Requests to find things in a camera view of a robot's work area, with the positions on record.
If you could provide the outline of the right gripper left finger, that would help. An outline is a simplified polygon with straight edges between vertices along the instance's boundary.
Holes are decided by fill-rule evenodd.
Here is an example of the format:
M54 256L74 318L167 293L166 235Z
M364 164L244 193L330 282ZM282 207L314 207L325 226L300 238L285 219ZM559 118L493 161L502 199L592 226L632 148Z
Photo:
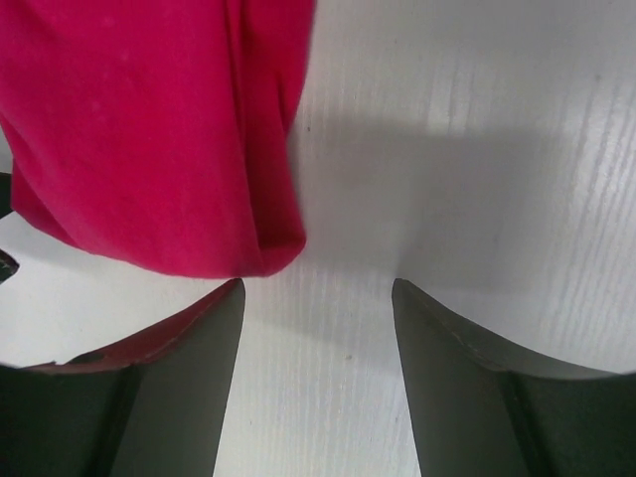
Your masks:
M210 476L243 323L233 279L64 364L1 370L5 476Z

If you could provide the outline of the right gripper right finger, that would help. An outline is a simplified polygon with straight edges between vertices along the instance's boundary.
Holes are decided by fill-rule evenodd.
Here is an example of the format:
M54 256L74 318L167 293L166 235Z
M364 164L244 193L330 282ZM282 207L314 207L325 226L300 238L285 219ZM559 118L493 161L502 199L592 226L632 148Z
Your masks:
M425 476L631 476L635 378L520 346L410 281L392 290Z

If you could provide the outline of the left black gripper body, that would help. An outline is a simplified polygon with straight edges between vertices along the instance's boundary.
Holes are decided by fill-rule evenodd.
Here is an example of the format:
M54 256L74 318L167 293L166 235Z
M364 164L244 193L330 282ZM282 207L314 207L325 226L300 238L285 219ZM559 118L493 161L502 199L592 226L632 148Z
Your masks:
M9 173L1 173L1 283L13 277L19 267L19 261L12 252L6 248L9 243L11 233L9 218L13 210L11 209L11 182L12 176Z

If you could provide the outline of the magenta t shirt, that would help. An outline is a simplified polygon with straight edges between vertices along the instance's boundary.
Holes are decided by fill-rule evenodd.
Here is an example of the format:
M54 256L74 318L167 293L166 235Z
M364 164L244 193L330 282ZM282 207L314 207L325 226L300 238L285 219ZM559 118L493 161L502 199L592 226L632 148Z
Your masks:
M268 276L306 243L287 156L311 1L5 1L13 210L84 251Z

